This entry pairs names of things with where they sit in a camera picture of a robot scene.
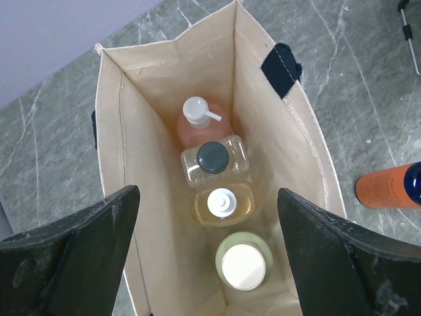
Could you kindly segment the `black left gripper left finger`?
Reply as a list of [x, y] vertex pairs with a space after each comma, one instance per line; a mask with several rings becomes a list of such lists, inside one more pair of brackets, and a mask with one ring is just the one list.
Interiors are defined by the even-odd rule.
[[111, 315], [137, 219], [129, 185], [1, 241], [2, 315]]

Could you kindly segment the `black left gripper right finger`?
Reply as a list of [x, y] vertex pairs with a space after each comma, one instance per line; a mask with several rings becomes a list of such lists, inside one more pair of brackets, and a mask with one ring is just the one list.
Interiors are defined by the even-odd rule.
[[303, 315], [419, 315], [420, 247], [281, 188], [278, 216]]

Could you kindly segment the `pale green bottle cream cap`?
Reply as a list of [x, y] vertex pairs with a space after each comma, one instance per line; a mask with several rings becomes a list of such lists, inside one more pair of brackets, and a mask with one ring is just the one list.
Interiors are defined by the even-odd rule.
[[247, 231], [235, 232], [223, 239], [214, 262], [221, 281], [241, 292], [261, 288], [274, 266], [272, 251], [266, 241]]

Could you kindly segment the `orange blue pump bottle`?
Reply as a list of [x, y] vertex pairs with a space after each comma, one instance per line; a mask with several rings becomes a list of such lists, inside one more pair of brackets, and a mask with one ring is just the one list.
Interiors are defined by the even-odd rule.
[[419, 209], [420, 163], [365, 174], [355, 183], [355, 195], [370, 208]]

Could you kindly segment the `amber liquid bottle white cap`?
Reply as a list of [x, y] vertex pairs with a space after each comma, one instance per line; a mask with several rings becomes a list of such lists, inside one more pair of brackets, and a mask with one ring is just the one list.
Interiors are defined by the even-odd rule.
[[190, 214], [206, 227], [227, 227], [257, 214], [263, 205], [260, 188], [249, 181], [227, 182], [201, 190], [191, 199]]

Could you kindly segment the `clear square bottle black cap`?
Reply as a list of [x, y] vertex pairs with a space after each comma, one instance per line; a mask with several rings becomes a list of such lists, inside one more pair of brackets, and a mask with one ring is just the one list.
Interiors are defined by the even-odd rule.
[[250, 177], [249, 159], [238, 135], [186, 149], [181, 162], [187, 184], [195, 190]]

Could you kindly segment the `pink liquid bottle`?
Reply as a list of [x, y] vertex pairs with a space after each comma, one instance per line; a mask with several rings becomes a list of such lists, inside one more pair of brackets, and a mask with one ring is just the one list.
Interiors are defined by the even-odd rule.
[[229, 113], [219, 104], [199, 96], [184, 102], [176, 131], [184, 149], [234, 134]]

